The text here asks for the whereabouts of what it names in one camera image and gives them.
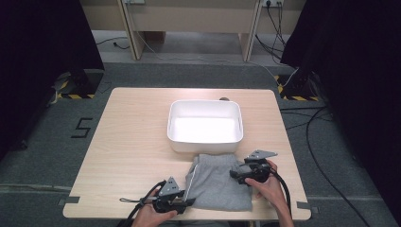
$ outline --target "black wire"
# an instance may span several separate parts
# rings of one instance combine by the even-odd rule
[[[282,113],[282,114],[299,114],[299,115],[310,116],[310,115],[302,114],[302,113]],[[317,117],[315,117],[315,118],[319,118],[319,119],[325,120],[325,121],[333,121],[333,120],[328,120],[328,119],[322,118],[322,116],[327,115],[327,114],[330,114],[330,113],[325,113],[325,114],[322,114],[322,115],[317,116]],[[295,125],[295,126],[288,127],[288,128],[286,128],[286,131],[292,130],[292,129],[295,129],[295,128],[298,128],[298,127],[301,127],[301,126],[304,126],[304,125],[306,125],[307,123],[308,123],[308,122],[305,122],[305,123],[302,123],[302,124],[299,124],[299,125]]]
[[[259,39],[259,37],[258,37],[257,35],[255,35],[255,37],[256,37],[256,40],[259,41],[260,45],[262,45],[262,47],[263,47],[268,53],[270,53],[272,56],[276,57],[277,59],[280,59],[280,60],[281,60],[281,58],[280,58],[276,53],[274,53],[274,51],[281,51],[281,52],[283,52],[282,50],[278,50],[278,49],[275,49],[275,48],[273,48],[273,47],[270,47],[270,46],[264,44],[262,41],[260,41],[260,39]]]
[[[320,109],[320,108],[323,108],[323,107],[295,107],[295,108],[283,108],[283,109],[280,109],[280,112],[281,112],[281,114],[289,114],[289,113],[285,113],[285,112],[283,112],[283,111],[315,110],[315,109]],[[295,128],[298,128],[298,127],[301,127],[301,126],[304,126],[304,125],[306,125],[306,124],[307,124],[307,122],[302,123],[302,124],[299,124],[299,125],[295,125],[295,126],[288,127],[288,128],[286,128],[286,131],[292,130],[292,129],[295,129]]]
[[[274,42],[273,42],[273,48],[274,48],[274,46],[275,46],[275,44],[276,44],[276,42],[277,42],[277,38],[278,38],[278,36],[277,36],[277,34],[276,34],[276,37],[274,38]],[[274,56],[272,56],[271,55],[271,59],[274,61],[274,63],[276,63],[276,64],[282,64],[282,63],[279,63],[279,62],[277,62],[276,60],[275,60],[275,58],[274,58]]]
[[[291,196],[289,195],[289,190],[288,190],[288,186],[287,186],[286,182],[283,180],[283,178],[280,177],[280,175],[278,175],[278,173],[273,168],[270,169],[270,173],[272,173],[274,175],[274,177],[277,178],[277,180],[283,186],[284,192],[286,193],[286,199],[287,199],[287,206],[288,206],[288,209],[289,209],[289,214],[292,216]]]
[[[319,169],[319,171],[322,173],[322,175],[324,176],[324,178],[328,181],[328,183],[330,183],[330,185],[342,196],[342,198],[348,203],[348,205],[355,211],[355,213],[357,213],[357,215],[360,217],[360,219],[365,223],[366,226],[370,226],[369,223],[366,221],[366,219],[360,214],[360,212],[357,210],[357,208],[342,194],[342,192],[336,188],[336,186],[330,181],[330,179],[327,177],[327,175],[323,172],[323,169],[321,168],[321,166],[319,165],[315,154],[313,153],[312,147],[310,146],[310,141],[309,141],[309,126],[310,123],[316,118],[316,115],[319,114],[320,111],[324,110],[326,107],[322,107],[320,108],[317,112],[315,112],[315,114],[313,114],[313,116],[310,118],[310,120],[307,122],[306,125],[306,142],[307,142],[307,147],[309,149],[310,155],[313,158],[313,161],[316,164],[316,167]]]
[[[281,41],[283,43],[283,46],[286,47],[286,42],[284,41],[283,33],[281,31],[281,23],[283,22],[283,4],[281,2],[278,2],[277,5],[278,5],[278,30],[279,30],[279,35],[281,37]]]
[[[111,40],[120,40],[120,39],[127,39],[127,37],[115,37],[115,38],[111,38],[111,39],[108,39],[108,40],[104,40],[104,41],[102,41],[100,43],[96,43],[96,44],[103,44],[103,43],[106,43],[106,42],[111,41]]]
[[[158,186],[163,186],[163,185],[165,185],[165,184],[166,184],[166,181],[162,181],[162,182],[159,182],[159,183],[157,183],[156,185],[154,185],[154,186],[149,190],[149,192],[146,194],[146,196],[145,196],[144,198],[142,198],[142,199],[139,201],[140,203],[138,203],[138,204],[135,206],[135,208],[133,208],[132,212],[128,215],[127,219],[124,221],[124,223],[123,223],[120,227],[127,227],[128,224],[130,224],[130,222],[131,222],[131,220],[132,220],[132,217],[135,215],[135,213],[145,205],[145,201],[146,201],[146,200],[148,199],[148,197],[150,196],[150,193],[152,193],[153,190],[156,189],[156,187],[158,187]]]
[[[117,44],[116,42],[114,42],[113,45],[114,45],[115,47],[120,48],[120,49],[128,49],[128,48],[130,48],[130,46],[122,47],[122,46],[120,46],[119,44]]]
[[[280,42],[281,42],[282,44],[284,44],[285,41],[284,41],[284,39],[283,39],[283,36],[281,35],[279,29],[277,28],[276,24],[274,23],[273,18],[271,17],[271,14],[270,14],[270,11],[269,11],[269,7],[267,7],[267,10],[268,10],[268,15],[269,15],[269,17],[270,17],[270,19],[271,19],[271,22],[273,23],[274,30],[276,31],[276,38],[279,38]]]
[[[109,86],[107,86],[105,89],[103,89],[103,90],[101,90],[101,91],[97,88],[97,90],[98,90],[101,94],[104,94],[104,93],[107,92],[110,88],[112,88],[112,83],[111,83],[110,81],[104,82],[104,83],[109,84]]]

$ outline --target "black curtain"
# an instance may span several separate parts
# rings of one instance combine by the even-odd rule
[[[79,0],[6,1],[0,44],[1,159],[34,124],[58,76],[104,67]]]
[[[344,136],[398,224],[400,12],[399,0],[307,0],[282,59],[319,75]]]

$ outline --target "cable on floor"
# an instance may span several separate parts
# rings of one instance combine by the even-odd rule
[[[127,37],[114,37],[114,38],[107,39],[107,40],[104,40],[104,41],[102,41],[102,42],[99,42],[99,43],[96,43],[96,44],[104,44],[104,43],[106,43],[106,42],[108,42],[108,41],[112,41],[112,40],[120,40],[120,39],[128,39],[128,38],[127,38]]]
[[[116,42],[114,42],[113,45],[114,45],[115,47],[120,48],[120,49],[128,49],[128,48],[130,48],[130,46],[122,47],[121,45],[117,44]]]
[[[293,113],[293,112],[288,112],[288,113],[281,112],[281,114],[298,114],[298,115],[304,115],[304,116],[311,116],[311,115],[308,115],[308,114]],[[319,116],[316,116],[316,119],[321,119],[321,120],[324,120],[324,121],[332,122],[332,121],[333,121],[332,119],[325,119],[325,118],[323,118],[323,116],[328,115],[328,114],[330,114],[330,113],[325,113],[325,114],[321,114],[321,115],[319,115]],[[295,128],[298,128],[298,127],[301,127],[301,126],[304,126],[304,125],[307,125],[307,123],[308,123],[308,122],[305,122],[305,123],[301,123],[301,124],[298,124],[298,125],[295,125],[295,126],[288,127],[288,128],[286,128],[286,131],[289,131],[289,130],[292,130],[292,129],[295,129]]]
[[[312,156],[313,161],[316,164],[316,167],[319,169],[319,171],[322,173],[322,175],[324,176],[324,178],[327,180],[327,182],[340,194],[340,196],[342,196],[342,198],[348,203],[348,205],[355,211],[355,213],[359,216],[359,218],[363,221],[363,223],[366,226],[370,226],[369,223],[366,221],[366,219],[360,214],[360,212],[357,210],[357,208],[345,197],[344,194],[342,194],[342,192],[330,181],[330,179],[328,178],[328,176],[324,173],[322,167],[320,166],[319,162],[317,161],[315,154],[313,152],[313,149],[310,145],[310,141],[309,141],[309,127],[310,127],[310,123],[316,119],[317,115],[324,110],[326,107],[322,107],[320,108],[317,112],[315,112],[312,117],[310,118],[310,120],[307,122],[306,125],[306,142],[307,142],[307,148],[309,149],[310,155]]]

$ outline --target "gray carpet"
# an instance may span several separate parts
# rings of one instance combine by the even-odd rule
[[[287,101],[274,79],[259,66],[105,63],[106,71],[93,99],[59,99],[45,110],[28,139],[28,148],[9,152],[0,163],[0,226],[111,226],[119,220],[68,219],[61,201],[68,196],[115,87],[188,87],[271,89],[280,108],[321,107],[324,102]],[[273,74],[291,73],[270,67]],[[288,138],[312,207],[312,218],[296,226],[364,226],[355,211],[333,189],[308,150],[304,124],[317,110],[282,111]],[[324,173],[371,226],[397,226],[366,171],[353,159],[329,110],[309,127],[313,155]],[[76,126],[91,128],[86,138]]]

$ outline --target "hazard tape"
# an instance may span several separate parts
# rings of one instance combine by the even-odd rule
[[[95,95],[59,94],[59,98],[83,99],[94,97]]]
[[[280,76],[275,76],[276,81],[278,82]],[[299,91],[291,90],[286,87],[283,87],[282,84],[278,85],[278,93],[280,97],[285,100],[297,100],[297,101],[318,101],[319,99],[313,95],[314,91],[313,88],[310,88],[306,94],[300,94]]]
[[[95,94],[73,94],[71,92],[66,91],[68,89],[70,89],[70,91],[72,90],[71,87],[70,88],[68,87],[68,85],[71,85],[68,82],[69,82],[69,79],[66,80],[62,84],[58,98],[84,99],[84,98],[94,98],[95,97]]]

